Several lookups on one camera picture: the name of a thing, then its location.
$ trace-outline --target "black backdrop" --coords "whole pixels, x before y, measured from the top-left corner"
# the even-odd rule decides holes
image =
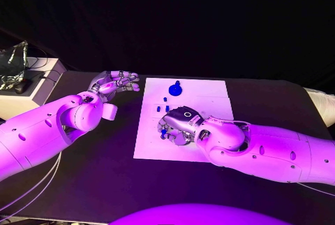
[[[0,0],[0,48],[26,39],[77,71],[285,79],[334,93],[334,4]]]

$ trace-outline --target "white cable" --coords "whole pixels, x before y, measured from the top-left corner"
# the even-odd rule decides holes
[[[316,188],[314,188],[314,187],[311,187],[311,186],[308,186],[308,185],[305,185],[305,184],[302,184],[302,183],[299,183],[299,182],[298,182],[298,184],[299,184],[299,185],[303,185],[305,187],[311,188],[312,190],[316,190],[316,191],[319,191],[319,192],[322,192],[322,193],[325,193],[325,194],[328,194],[328,195],[331,195],[331,196],[335,196],[334,194],[331,194],[331,193],[328,193],[328,192],[325,192],[325,191],[322,191],[322,190],[318,190]]]
[[[15,204],[15,203],[33,191],[33,189],[39,186],[39,184],[43,182],[43,180],[45,180],[46,177],[49,176],[52,170],[54,170],[55,167],[56,167],[56,164],[58,164],[58,161],[59,161],[59,160],[61,160],[61,153],[59,153],[56,162],[55,162],[55,164],[54,164],[54,166],[52,166],[49,172],[46,173],[45,177],[43,177],[42,180],[39,181],[39,183],[32,187],[32,189],[30,189],[30,190],[29,190],[12,203],[9,203],[3,208],[0,208],[0,211],[2,211],[3,209],[6,209],[10,205],[13,205],[13,204]]]
[[[59,156],[58,156],[58,160],[56,160],[56,169],[55,169],[55,172],[54,172],[54,174],[52,174],[52,177],[51,177],[51,180],[49,180],[49,182],[48,182],[48,184],[46,184],[46,186],[43,187],[43,189],[42,189],[42,191],[39,192],[39,194],[38,194],[38,196],[32,199],[32,201],[12,214],[12,215],[9,215],[6,218],[3,218],[2,220],[0,220],[0,222],[3,222],[6,219],[9,219],[13,215],[16,215],[30,204],[32,204],[32,202],[36,200],[36,198],[41,196],[41,194],[43,193],[43,191],[45,191],[45,189],[48,188],[48,186],[49,186],[49,184],[51,184],[51,181],[52,181],[52,179],[54,179],[54,177],[55,177],[55,174],[56,174],[56,172],[58,172],[58,166],[59,166],[59,163],[61,163],[61,156],[62,156],[62,152],[59,152]]]

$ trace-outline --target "wire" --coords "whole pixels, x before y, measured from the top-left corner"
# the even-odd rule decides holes
[[[45,58],[46,58],[46,62],[45,62],[45,64],[41,66],[41,67],[33,67],[35,66],[35,64],[38,63],[38,61],[39,61],[39,58],[38,57],[35,57],[36,58],[36,61],[35,61],[35,63],[33,63],[33,65],[32,65],[32,67],[29,67],[30,69],[39,69],[39,68],[42,68],[46,64],[48,64],[48,61],[49,61],[49,58],[48,58],[48,54],[46,54],[46,52],[39,48],[39,47],[29,47],[29,48],[36,48],[36,49],[39,49],[43,53],[45,53]]]
[[[308,186],[308,185],[305,185],[305,184],[302,184],[302,183],[299,183],[299,182],[298,182],[298,184],[299,184],[299,185],[303,185],[305,187],[311,188],[312,190],[316,190],[316,191],[325,193],[327,195],[335,196],[334,194],[331,194],[331,193],[328,193],[328,192],[325,192],[325,191],[322,191],[322,190],[318,190],[316,188],[314,188],[314,187],[311,187],[311,186]]]
[[[55,166],[56,166],[59,160],[61,160],[61,153],[59,153],[56,162],[55,162],[55,164],[54,164],[54,166],[52,166],[49,172],[46,173],[45,177],[43,177],[42,180],[39,181],[39,183],[32,187],[32,189],[30,189],[30,190],[29,190],[12,203],[9,203],[3,208],[0,208],[0,211],[2,211],[3,209],[6,209],[10,205],[13,205],[13,204],[15,204],[15,203],[33,191],[33,189],[39,186],[39,184],[43,182],[43,180],[45,180],[46,177],[49,176],[49,174],[51,174],[51,172],[52,172],[52,170],[54,170],[54,168],[55,168]]]
[[[45,72],[49,72],[49,71],[55,71],[59,74],[59,76],[62,75],[56,70],[51,69],[51,70],[43,71],[42,73],[38,73],[32,78],[29,78],[29,80],[32,80],[38,75],[41,75],[41,74],[43,74]]]
[[[55,172],[54,172],[54,174],[52,174],[52,177],[51,177],[51,180],[49,180],[49,182],[48,182],[48,184],[46,184],[46,186],[43,187],[43,189],[42,189],[42,191],[39,192],[39,194],[38,194],[38,196],[32,199],[32,201],[12,214],[12,215],[9,215],[6,218],[3,218],[2,220],[0,220],[0,222],[3,222],[6,219],[9,219],[13,215],[16,215],[30,204],[32,204],[32,202],[36,200],[36,198],[41,196],[41,194],[43,193],[43,191],[45,191],[45,189],[48,188],[48,186],[49,186],[49,184],[51,184],[51,182],[52,182],[52,179],[54,179],[54,177],[55,177],[55,174],[56,174],[56,172],[58,172],[58,166],[59,166],[59,163],[61,163],[61,156],[62,156],[62,152],[59,152],[59,156],[58,156],[58,160],[56,160],[56,162],[55,162],[55,164],[58,164],[56,165],[56,169],[55,169]]]

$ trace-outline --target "robotic hand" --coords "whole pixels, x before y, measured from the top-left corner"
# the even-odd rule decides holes
[[[0,125],[0,181],[49,160],[91,131],[114,120],[116,92],[139,91],[136,73],[104,71],[88,90],[15,116]]]
[[[162,139],[195,142],[208,161],[277,182],[335,185],[335,142],[283,128],[221,120],[184,106],[158,124]]]

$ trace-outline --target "black mouse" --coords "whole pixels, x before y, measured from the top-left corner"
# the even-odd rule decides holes
[[[23,79],[22,82],[15,86],[16,94],[23,94],[30,84],[32,81],[29,79]]]

